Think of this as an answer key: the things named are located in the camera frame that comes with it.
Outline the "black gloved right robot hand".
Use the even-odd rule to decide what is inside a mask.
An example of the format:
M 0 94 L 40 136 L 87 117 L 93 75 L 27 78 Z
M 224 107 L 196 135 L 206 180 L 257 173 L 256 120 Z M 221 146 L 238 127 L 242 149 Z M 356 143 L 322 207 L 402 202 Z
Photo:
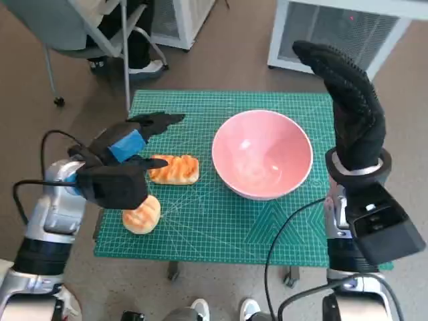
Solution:
M 292 49 L 323 80 L 332 99 L 342 165 L 349 171 L 377 165 L 386 136 L 385 113 L 366 72 L 329 45 L 298 40 Z

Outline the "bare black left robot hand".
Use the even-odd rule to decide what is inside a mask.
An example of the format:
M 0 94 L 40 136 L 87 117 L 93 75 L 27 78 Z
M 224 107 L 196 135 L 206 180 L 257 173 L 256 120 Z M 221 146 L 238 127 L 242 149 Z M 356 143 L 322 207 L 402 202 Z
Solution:
M 89 146 L 71 146 L 68 155 L 89 167 L 119 165 L 142 151 L 152 136 L 164 133 L 184 118 L 184 114 L 166 112 L 138 114 L 108 127 Z

